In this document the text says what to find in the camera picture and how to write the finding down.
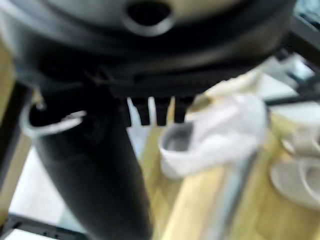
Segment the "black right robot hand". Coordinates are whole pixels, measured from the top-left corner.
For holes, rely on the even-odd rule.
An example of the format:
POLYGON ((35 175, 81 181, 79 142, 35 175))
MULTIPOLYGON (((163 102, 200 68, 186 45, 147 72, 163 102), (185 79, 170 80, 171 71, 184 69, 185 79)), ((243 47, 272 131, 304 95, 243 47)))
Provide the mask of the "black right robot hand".
POLYGON ((2 39, 42 102, 20 126, 93 240, 149 240, 151 207, 127 128, 182 123, 194 97, 261 64, 282 43, 293 0, 3 0, 2 39))

